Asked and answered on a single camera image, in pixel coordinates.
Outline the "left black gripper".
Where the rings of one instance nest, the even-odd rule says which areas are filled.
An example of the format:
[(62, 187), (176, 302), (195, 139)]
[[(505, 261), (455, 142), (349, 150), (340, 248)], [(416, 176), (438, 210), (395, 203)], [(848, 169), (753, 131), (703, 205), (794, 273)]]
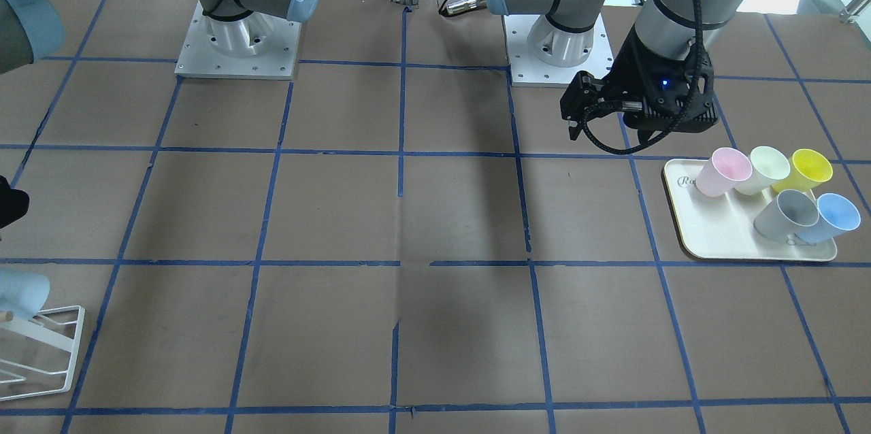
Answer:
[[(625, 124), (644, 133), (664, 131), (678, 117), (687, 100), (695, 49), (683, 60), (667, 59), (643, 44), (635, 28), (627, 34), (612, 71), (605, 80), (591, 72), (576, 72), (560, 99), (563, 120), (568, 133), (576, 141), (588, 121), (603, 118), (622, 110), (622, 100), (643, 102), (640, 112), (630, 112)], [(674, 127), (679, 133), (702, 133), (718, 124), (713, 100), (714, 69), (710, 55), (702, 50), (699, 92), (681, 123)]]

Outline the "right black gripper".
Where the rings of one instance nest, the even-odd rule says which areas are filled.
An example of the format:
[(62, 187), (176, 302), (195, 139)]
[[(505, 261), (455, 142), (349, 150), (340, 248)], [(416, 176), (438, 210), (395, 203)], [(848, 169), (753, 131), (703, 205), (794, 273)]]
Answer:
[(30, 195), (10, 186), (6, 177), (1, 176), (1, 229), (22, 219), (30, 208)]

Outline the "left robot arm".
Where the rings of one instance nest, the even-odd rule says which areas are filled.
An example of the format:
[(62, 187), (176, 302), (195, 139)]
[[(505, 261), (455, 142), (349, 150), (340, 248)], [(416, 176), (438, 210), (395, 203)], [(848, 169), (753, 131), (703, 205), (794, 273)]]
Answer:
[[(621, 112), (638, 133), (635, 151), (673, 131), (702, 133), (718, 122), (709, 45), (744, 0), (646, 0), (602, 78), (578, 71), (560, 99), (570, 139), (590, 122)], [(546, 64), (576, 67), (585, 61), (604, 0), (487, 0), (492, 14), (535, 15), (529, 46)]]

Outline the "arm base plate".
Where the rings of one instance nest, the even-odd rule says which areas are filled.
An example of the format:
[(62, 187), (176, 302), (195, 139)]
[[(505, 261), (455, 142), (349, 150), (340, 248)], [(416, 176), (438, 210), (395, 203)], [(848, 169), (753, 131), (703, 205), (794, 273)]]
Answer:
[(282, 80), (295, 77), (302, 24), (253, 12), (235, 22), (196, 4), (174, 72), (183, 78)]
[(582, 33), (556, 30), (544, 16), (504, 16), (503, 23), (515, 86), (564, 88), (579, 71), (602, 78), (612, 69), (612, 48), (601, 16)]

